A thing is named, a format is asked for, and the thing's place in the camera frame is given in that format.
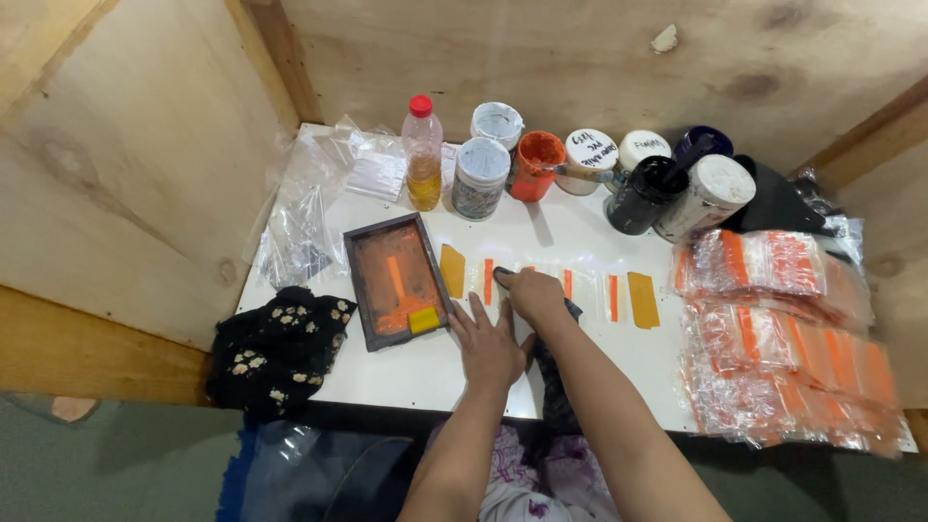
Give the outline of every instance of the gray floor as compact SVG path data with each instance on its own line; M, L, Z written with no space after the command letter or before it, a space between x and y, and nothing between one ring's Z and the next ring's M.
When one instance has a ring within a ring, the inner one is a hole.
M56 424L0 399L0 520L213 520L234 411L106 403ZM735 520L928 519L928 468L818 448L684 441Z

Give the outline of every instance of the black paint jar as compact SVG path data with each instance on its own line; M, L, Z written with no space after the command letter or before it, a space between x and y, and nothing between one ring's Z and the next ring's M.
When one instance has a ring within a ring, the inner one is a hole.
M674 161L664 156L641 160L606 206L606 218L613 228L629 236L643 234L683 195L690 175L680 169L666 179L673 166Z

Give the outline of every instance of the red bottle cap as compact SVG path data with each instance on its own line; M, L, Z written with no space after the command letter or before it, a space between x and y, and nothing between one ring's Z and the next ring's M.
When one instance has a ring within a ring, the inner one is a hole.
M417 118L428 118L432 115L432 100L422 95L410 98L409 113Z

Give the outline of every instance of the orange paint jar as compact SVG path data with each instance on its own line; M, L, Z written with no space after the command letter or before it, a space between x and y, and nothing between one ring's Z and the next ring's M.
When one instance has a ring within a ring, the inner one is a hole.
M523 202L537 202L545 197L554 181L553 171L537 166L539 163L558 165L567 157L558 137L547 132L530 132L519 140L516 148L515 168L509 173L506 190Z

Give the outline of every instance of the stirring stick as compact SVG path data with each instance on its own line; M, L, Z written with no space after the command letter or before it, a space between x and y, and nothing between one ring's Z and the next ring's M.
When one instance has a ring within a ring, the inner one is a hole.
M712 140L715 138L711 134L703 134L696 140L696 143L693 143L693 146L687 150L683 157L679 158L674 166L670 167L670 170L667 171L667 175L664 176L664 183L670 181L680 169L690 167L690 164L693 161L693 158L702 154L702 151L712 145Z

